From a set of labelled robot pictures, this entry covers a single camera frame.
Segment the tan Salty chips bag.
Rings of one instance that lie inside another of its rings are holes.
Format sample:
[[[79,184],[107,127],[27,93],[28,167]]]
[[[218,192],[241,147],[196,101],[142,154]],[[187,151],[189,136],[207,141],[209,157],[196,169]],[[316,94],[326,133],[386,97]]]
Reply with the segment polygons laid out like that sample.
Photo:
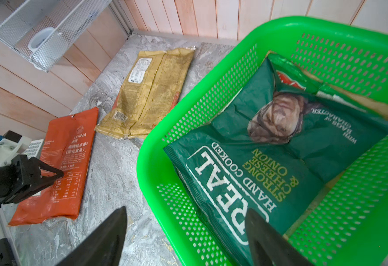
[[[388,104],[378,102],[366,96],[354,94],[340,87],[320,80],[305,69],[301,68],[301,70],[308,78],[319,83],[320,87],[316,93],[316,96],[350,106],[351,108],[362,111],[364,113],[376,113],[388,121]]]

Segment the dark green REAL chip bag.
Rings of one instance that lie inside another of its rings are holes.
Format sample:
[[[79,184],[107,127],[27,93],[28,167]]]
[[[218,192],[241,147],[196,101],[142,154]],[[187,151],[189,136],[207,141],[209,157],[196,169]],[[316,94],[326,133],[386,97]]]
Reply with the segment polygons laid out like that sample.
[[[319,87],[269,53],[211,122],[164,149],[198,215],[241,266],[253,263],[248,209],[287,233],[327,183],[388,136],[381,116],[316,96]]]

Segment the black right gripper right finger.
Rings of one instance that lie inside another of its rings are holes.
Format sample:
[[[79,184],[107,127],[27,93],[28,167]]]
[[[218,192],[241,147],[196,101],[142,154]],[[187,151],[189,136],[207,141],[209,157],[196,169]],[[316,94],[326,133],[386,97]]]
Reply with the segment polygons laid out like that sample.
[[[246,232],[255,266],[311,266],[258,212],[247,211]]]

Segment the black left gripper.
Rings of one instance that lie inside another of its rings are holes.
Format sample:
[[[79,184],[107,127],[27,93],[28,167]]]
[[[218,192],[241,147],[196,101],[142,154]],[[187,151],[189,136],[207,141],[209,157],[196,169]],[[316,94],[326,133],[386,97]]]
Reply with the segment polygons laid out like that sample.
[[[38,158],[17,155],[8,166],[0,167],[0,208],[20,203],[52,186],[64,172]]]

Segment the red chip bag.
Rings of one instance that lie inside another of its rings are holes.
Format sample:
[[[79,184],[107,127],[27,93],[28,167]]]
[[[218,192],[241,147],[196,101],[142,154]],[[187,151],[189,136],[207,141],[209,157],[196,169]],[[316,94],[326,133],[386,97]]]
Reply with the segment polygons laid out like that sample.
[[[77,219],[82,205],[99,109],[60,117],[49,122],[40,160],[62,170],[52,186],[21,203],[9,226],[39,224],[47,219]]]

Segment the gold chip bag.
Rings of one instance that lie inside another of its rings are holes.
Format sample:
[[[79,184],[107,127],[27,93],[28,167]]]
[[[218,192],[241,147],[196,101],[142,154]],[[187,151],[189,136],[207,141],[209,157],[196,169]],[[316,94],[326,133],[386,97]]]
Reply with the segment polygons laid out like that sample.
[[[146,138],[178,103],[195,52],[195,47],[139,52],[95,131],[115,139]]]

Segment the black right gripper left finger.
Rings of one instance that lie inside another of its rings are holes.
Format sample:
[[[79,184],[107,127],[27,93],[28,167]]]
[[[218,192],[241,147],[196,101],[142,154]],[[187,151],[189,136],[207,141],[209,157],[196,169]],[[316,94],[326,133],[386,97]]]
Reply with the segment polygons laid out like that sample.
[[[127,230],[126,207],[116,209],[60,266],[117,266],[124,248]]]

